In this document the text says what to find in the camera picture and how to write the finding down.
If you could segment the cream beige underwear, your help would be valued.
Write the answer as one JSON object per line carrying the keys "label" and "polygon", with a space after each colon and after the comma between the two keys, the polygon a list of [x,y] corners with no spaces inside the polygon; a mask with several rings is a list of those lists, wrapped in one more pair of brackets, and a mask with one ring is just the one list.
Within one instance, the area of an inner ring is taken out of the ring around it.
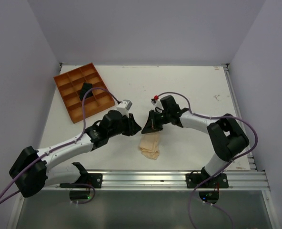
{"label": "cream beige underwear", "polygon": [[156,160],[160,155],[160,134],[143,134],[139,143],[141,153],[148,159]]}

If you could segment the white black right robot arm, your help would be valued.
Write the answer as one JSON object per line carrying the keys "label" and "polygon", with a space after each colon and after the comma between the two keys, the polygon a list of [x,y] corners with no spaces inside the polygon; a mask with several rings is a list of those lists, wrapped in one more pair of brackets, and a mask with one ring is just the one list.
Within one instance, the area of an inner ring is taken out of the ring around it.
{"label": "white black right robot arm", "polygon": [[217,118],[196,114],[191,111],[190,107],[181,109],[171,95],[161,99],[155,96],[151,99],[151,103],[154,109],[149,111],[148,120],[141,131],[142,134],[156,133],[163,130],[164,125],[172,124],[209,135],[214,155],[200,173],[188,174],[186,178],[188,186],[190,183],[195,185],[202,183],[202,186],[212,187],[218,181],[220,169],[232,161],[250,143],[231,114]]}

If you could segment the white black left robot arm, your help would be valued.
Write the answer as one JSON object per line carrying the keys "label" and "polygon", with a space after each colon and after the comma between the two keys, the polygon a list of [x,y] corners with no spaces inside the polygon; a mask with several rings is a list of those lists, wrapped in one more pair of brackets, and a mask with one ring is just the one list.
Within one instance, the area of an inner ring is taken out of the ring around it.
{"label": "white black left robot arm", "polygon": [[62,187],[88,188],[90,180],[86,169],[73,162],[64,171],[57,166],[75,156],[91,152],[108,143],[117,135],[134,136],[141,130],[133,114],[110,110],[101,120],[85,128],[65,142],[47,148],[24,148],[11,167],[9,174],[23,197],[29,198],[44,187],[60,184]]}

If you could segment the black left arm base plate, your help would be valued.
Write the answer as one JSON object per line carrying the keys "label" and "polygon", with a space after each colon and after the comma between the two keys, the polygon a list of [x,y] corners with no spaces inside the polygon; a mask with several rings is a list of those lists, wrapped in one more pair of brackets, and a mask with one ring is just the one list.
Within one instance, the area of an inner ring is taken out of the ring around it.
{"label": "black left arm base plate", "polygon": [[87,173],[73,183],[61,183],[60,188],[101,188],[102,181],[101,173]]}

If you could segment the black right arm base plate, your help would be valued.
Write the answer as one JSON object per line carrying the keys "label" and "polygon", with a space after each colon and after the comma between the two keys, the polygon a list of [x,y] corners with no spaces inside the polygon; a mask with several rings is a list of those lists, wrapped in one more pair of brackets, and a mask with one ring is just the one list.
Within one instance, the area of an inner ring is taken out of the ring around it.
{"label": "black right arm base plate", "polygon": [[[208,177],[202,173],[196,173],[196,172],[188,173],[185,175],[187,188],[195,188],[207,178]],[[229,183],[228,183],[227,175],[225,173],[221,173],[199,186],[199,188],[228,188],[228,187],[229,187]]]}

